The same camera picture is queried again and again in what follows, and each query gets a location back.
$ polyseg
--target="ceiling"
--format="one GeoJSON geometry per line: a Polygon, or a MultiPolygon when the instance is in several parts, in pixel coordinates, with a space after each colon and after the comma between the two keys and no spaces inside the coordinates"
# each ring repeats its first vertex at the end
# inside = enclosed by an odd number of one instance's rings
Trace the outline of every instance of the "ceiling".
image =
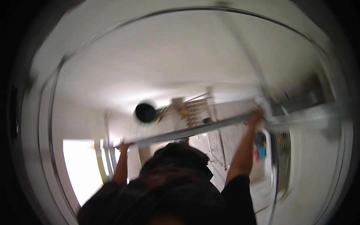
{"type": "Polygon", "coordinates": [[[274,23],[229,12],[177,12],[132,23],[90,45],[66,62],[56,95],[126,113],[144,99],[161,107],[207,86],[218,103],[252,98],[258,78],[220,13],[249,43],[272,96],[294,88],[318,65],[308,41],[274,23]]]}

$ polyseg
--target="dark shirt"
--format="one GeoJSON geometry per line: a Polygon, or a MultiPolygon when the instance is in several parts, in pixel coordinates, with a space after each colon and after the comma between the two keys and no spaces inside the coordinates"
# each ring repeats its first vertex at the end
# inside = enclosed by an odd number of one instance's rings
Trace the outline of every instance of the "dark shirt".
{"type": "Polygon", "coordinates": [[[104,184],[78,212],[79,224],[144,224],[157,211],[185,224],[256,224],[249,177],[234,178],[220,193],[198,151],[179,144],[158,150],[127,186],[104,184]]]}

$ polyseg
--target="metal frame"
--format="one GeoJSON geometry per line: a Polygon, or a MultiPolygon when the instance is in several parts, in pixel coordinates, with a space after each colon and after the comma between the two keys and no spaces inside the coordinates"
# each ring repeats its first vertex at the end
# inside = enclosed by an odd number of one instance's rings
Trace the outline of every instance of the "metal frame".
{"type": "MultiPolygon", "coordinates": [[[[74,210],[72,209],[72,207],[70,206],[70,203],[65,195],[64,189],[62,187],[61,181],[59,179],[59,175],[57,172],[57,167],[56,167],[56,162],[55,162],[55,157],[54,157],[54,152],[53,152],[53,139],[52,139],[52,112],[53,112],[53,103],[54,103],[54,96],[55,96],[55,89],[56,89],[56,85],[57,85],[57,81],[60,75],[60,71],[63,67],[63,65],[65,64],[65,62],[67,62],[68,60],[70,60],[72,57],[74,57],[74,55],[76,55],[77,53],[81,52],[83,49],[85,49],[86,47],[88,47],[90,44],[92,44],[93,42],[99,40],[100,38],[104,37],[105,35],[111,33],[112,31],[115,31],[119,28],[122,28],[128,24],[131,24],[133,22],[142,20],[142,19],[146,19],[152,16],[156,16],[156,15],[161,15],[161,14],[165,14],[165,13],[171,13],[171,12],[182,12],[182,11],[195,11],[195,10],[212,10],[212,11],[224,11],[224,12],[233,12],[233,13],[240,13],[240,14],[244,14],[244,15],[250,15],[253,17],[257,17],[257,18],[261,18],[273,23],[276,23],[284,28],[287,28],[295,33],[297,33],[298,35],[300,35],[301,37],[305,38],[306,40],[308,40],[310,43],[313,44],[313,46],[315,47],[315,49],[317,50],[318,54],[319,54],[319,58],[322,62],[322,65],[324,67],[325,73],[327,78],[330,80],[330,83],[333,81],[332,77],[329,75],[329,63],[326,58],[326,53],[325,51],[321,48],[320,45],[318,45],[316,42],[314,42],[313,40],[311,40],[309,37],[307,37],[306,35],[302,34],[301,32],[297,31],[296,29],[291,28],[290,26],[283,24],[282,22],[279,22],[277,20],[268,18],[266,16],[263,15],[259,15],[256,13],[252,13],[246,10],[240,10],[240,9],[235,9],[235,8],[229,8],[229,7],[223,7],[223,6],[194,6],[194,7],[179,7],[179,8],[172,8],[172,9],[166,9],[166,10],[160,10],[160,11],[156,11],[153,13],[149,13],[146,14],[144,16],[138,17],[138,18],[134,18],[134,19],[130,19],[127,20],[125,22],[121,22],[118,23],[110,28],[108,28],[105,32],[102,32],[98,35],[96,35],[89,43],[84,43],[79,49],[77,49],[76,51],[74,51],[72,54],[64,56],[62,58],[62,60],[60,61],[57,69],[55,70],[55,79],[52,85],[52,89],[51,89],[51,93],[50,93],[50,105],[49,105],[49,110],[48,110],[48,140],[49,140],[49,151],[50,151],[50,156],[51,156],[51,162],[53,165],[53,169],[54,169],[54,173],[55,173],[55,177],[56,177],[56,181],[58,183],[60,192],[64,198],[64,201],[66,202],[67,207],[69,208],[70,212],[72,213],[74,219],[76,220],[76,215],[74,210]]],[[[47,78],[47,80],[45,81],[44,85],[43,85],[43,89],[44,87],[48,84],[48,82],[51,80],[51,77],[53,76],[54,73],[51,73],[49,75],[49,77],[47,78]]],[[[333,95],[336,99],[336,92],[334,90],[334,87],[331,86],[333,95]]],[[[230,118],[227,120],[222,120],[222,121],[218,121],[212,124],[206,124],[206,125],[201,125],[195,128],[189,128],[189,129],[184,129],[184,130],[180,130],[180,131],[174,131],[168,134],[164,134],[164,135],[159,135],[156,137],[152,137],[152,138],[147,138],[144,140],[139,140],[139,141],[135,141],[132,142],[131,144],[148,144],[148,143],[153,143],[153,142],[158,142],[158,141],[165,141],[165,140],[174,140],[174,139],[179,139],[179,138],[184,138],[184,137],[189,137],[189,136],[193,136],[196,134],[200,134],[200,133],[204,133],[210,130],[214,130],[214,129],[219,129],[221,127],[224,126],[230,126],[236,123],[241,123],[244,120],[246,120],[247,118],[249,118],[250,115],[242,115],[242,116],[237,116],[234,118],[230,118]]],[[[275,164],[276,162],[274,162],[272,170],[274,172],[274,174],[277,174],[277,166],[275,164]]],[[[274,175],[273,177],[273,181],[277,182],[278,177],[276,175],[274,175]]],[[[271,219],[272,219],[272,214],[273,214],[273,210],[274,210],[274,205],[275,205],[275,200],[276,200],[276,194],[273,193],[273,198],[272,199],[272,203],[271,203],[271,217],[268,220],[268,224],[271,223],[271,219]]]]}

